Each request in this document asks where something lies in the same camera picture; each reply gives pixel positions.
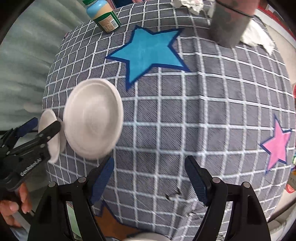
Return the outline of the person's left hand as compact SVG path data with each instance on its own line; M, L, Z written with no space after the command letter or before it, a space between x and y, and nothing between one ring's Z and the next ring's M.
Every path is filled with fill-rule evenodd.
M23 213L31 212L32 203L30 200L27 185L25 183L22 183L22 185L20 185L18 195L22 202L21 209ZM22 225L13 217L13 214L17 213L19 208L20 207L16 202L10 200L1 201L1 214L8 225L13 227L22 227Z

